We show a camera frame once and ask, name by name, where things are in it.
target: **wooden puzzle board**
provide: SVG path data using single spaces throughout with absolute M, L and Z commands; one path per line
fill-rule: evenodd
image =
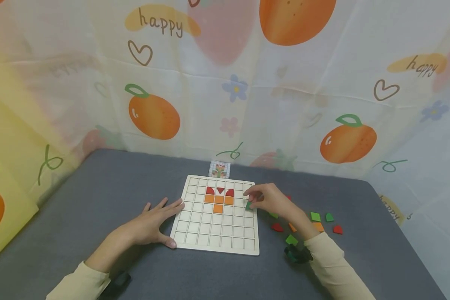
M 170 236 L 178 248 L 259 255 L 257 210 L 247 210 L 243 191 L 251 181 L 188 175 L 185 208 Z

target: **left hand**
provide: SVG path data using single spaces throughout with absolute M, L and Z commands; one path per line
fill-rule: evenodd
M 150 243 L 162 243 L 165 246 L 175 249 L 177 243 L 160 232 L 160 225 L 172 215 L 179 213 L 184 207 L 182 199 L 178 199 L 171 205 L 165 206 L 168 198 L 163 198 L 157 206 L 147 203 L 142 213 L 133 220 L 121 225 L 116 231 L 120 235 L 130 239 L 135 245 L 146 245 Z

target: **gray table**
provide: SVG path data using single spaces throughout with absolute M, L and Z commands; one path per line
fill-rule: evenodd
M 94 152 L 0 254 L 0 300 L 44 299 L 104 237 L 147 201 L 180 197 L 188 174 L 208 162 L 114 150 Z M 305 211 L 335 217 L 342 236 L 325 230 L 377 299 L 445 299 L 365 181 L 233 165 L 231 178 L 274 182 Z M 308 265 L 284 256 L 286 235 L 259 212 L 260 255 L 134 247 L 118 264 L 133 281 L 120 299 L 323 299 Z M 163 225 L 169 234 L 173 218 Z

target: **beige sleeve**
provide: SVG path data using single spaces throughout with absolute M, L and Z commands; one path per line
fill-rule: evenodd
M 325 232 L 303 244 L 313 256 L 313 261 L 310 262 L 313 272 L 334 299 L 375 299 L 345 260 L 342 249 Z
M 84 262 L 46 296 L 46 300 L 96 300 L 110 283 L 108 274 L 90 269 Z

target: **red triangle piece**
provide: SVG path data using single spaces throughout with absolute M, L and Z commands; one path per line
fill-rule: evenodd
M 342 227 L 340 225 L 335 225 L 333 227 L 333 233 L 344 234 L 344 231 L 343 231 L 343 229 L 342 229 Z
M 272 229 L 275 230 L 275 231 L 278 231 L 279 233 L 284 232 L 284 228 L 282 228 L 282 227 L 280 226 L 280 224 L 278 224 L 278 223 L 273 224 L 273 225 L 272 225 Z

